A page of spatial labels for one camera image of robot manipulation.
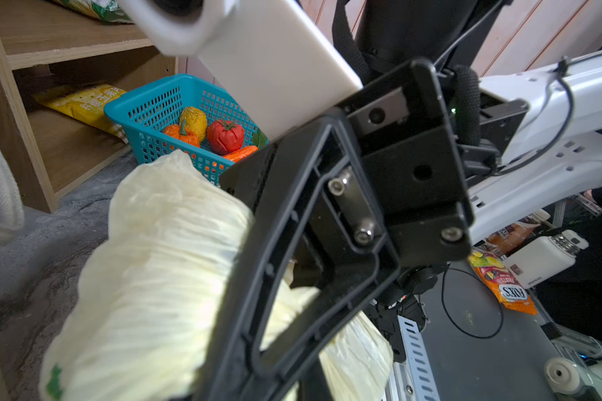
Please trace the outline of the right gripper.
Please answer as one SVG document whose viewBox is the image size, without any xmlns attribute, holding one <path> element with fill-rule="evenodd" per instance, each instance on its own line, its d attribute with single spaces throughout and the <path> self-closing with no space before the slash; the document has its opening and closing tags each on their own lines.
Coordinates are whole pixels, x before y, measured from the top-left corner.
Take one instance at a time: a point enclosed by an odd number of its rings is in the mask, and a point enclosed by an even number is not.
<svg viewBox="0 0 602 401">
<path fill-rule="evenodd" d="M 338 104 L 398 256 L 392 291 L 428 291 L 470 252 L 474 217 L 446 111 L 449 83 L 430 60 L 413 58 Z"/>
</svg>

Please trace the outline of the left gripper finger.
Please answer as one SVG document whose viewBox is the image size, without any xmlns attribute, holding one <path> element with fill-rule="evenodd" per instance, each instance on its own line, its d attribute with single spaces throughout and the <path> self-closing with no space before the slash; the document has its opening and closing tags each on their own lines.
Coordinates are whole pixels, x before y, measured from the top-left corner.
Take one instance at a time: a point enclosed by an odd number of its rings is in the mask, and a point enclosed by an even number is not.
<svg viewBox="0 0 602 401">
<path fill-rule="evenodd" d="M 229 278 L 195 400 L 281 400 L 294 385 L 304 400 L 329 400 L 319 353 L 347 322 L 398 277 L 400 264 L 386 229 L 365 246 L 327 191 L 329 180 L 351 170 L 363 214 L 381 220 L 381 207 L 361 162 L 356 135 L 337 108 L 297 128 L 239 166 L 255 173 L 234 194 L 255 222 Z M 319 246 L 330 268 L 319 296 L 262 346 L 289 259 L 303 235 Z"/>
</svg>

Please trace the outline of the yellow plastic bag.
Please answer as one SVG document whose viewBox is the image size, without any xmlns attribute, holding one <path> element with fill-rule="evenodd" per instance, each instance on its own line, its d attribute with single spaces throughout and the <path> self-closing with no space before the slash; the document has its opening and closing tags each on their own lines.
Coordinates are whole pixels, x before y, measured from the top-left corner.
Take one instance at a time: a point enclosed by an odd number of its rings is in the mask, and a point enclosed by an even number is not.
<svg viewBox="0 0 602 401">
<path fill-rule="evenodd" d="M 41 399 L 169 400 L 194 390 L 253 221 L 180 150 L 137 166 L 111 199 L 109 237 L 43 357 Z"/>
</svg>

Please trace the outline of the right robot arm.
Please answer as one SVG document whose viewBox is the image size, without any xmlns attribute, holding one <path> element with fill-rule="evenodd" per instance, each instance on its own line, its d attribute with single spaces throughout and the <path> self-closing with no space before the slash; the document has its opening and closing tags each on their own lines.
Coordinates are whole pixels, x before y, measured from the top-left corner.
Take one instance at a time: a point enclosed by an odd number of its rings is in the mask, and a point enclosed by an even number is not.
<svg viewBox="0 0 602 401">
<path fill-rule="evenodd" d="M 222 187 L 256 223 L 197 400 L 327 399 L 319 352 L 472 245 L 602 184 L 602 53 L 463 81 L 446 61 L 500 1 L 345 2 L 327 41 L 295 1 L 234 1 L 199 58 L 271 140 Z"/>
</svg>

